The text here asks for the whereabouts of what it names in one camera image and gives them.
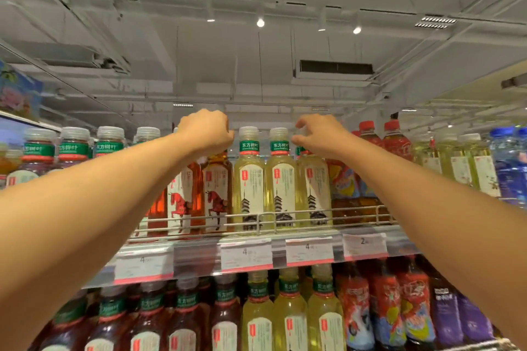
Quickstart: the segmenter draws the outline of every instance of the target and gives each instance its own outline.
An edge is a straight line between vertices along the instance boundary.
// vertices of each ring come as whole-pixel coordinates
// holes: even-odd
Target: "price tag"
[[[223,243],[220,255],[221,271],[225,273],[273,268],[271,239]]]
[[[115,285],[160,281],[174,277],[172,246],[149,250],[124,251],[115,261]]]
[[[310,237],[286,240],[287,266],[327,264],[333,262],[333,238]]]
[[[342,235],[344,259],[357,261],[359,259],[372,259],[388,257],[386,248],[386,234],[372,235]]]

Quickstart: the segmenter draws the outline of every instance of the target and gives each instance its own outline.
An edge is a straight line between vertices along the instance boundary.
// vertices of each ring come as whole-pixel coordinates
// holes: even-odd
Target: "white ceiling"
[[[457,22],[416,28],[424,14]],[[527,0],[0,0],[0,15],[0,59],[45,82],[43,115],[60,124],[116,125],[131,138],[208,108],[265,138],[313,108],[355,129],[404,107],[417,109],[400,114],[411,134],[527,123],[527,93],[500,89],[527,72]],[[94,68],[93,53],[129,73]],[[370,63],[375,74],[298,80],[300,59]]]

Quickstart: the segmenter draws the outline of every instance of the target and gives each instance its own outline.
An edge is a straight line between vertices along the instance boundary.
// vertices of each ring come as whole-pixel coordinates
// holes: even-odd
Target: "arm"
[[[181,169],[232,143],[227,128],[223,113],[201,110],[183,117],[176,134],[2,191],[3,348],[25,350],[118,251]]]
[[[305,115],[293,142],[346,163],[370,185],[432,264],[520,349],[527,349],[527,215],[346,131]]]

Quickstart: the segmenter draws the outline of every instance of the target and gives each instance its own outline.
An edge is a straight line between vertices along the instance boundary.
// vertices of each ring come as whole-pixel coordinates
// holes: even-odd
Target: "person's right hand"
[[[177,133],[184,137],[196,159],[222,153],[234,141],[229,119],[221,111],[201,109],[183,117]]]
[[[342,141],[353,136],[333,115],[302,115],[296,127],[305,127],[305,134],[294,135],[291,138],[293,143],[323,158],[338,160]]]

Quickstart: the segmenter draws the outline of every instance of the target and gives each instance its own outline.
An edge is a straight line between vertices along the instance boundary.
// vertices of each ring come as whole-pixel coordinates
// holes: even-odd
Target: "purple label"
[[[459,316],[463,333],[470,340],[485,341],[494,338],[491,321],[462,294],[458,294]]]
[[[458,298],[449,288],[434,288],[433,321],[438,339],[445,346],[463,342],[463,331],[459,319]]]

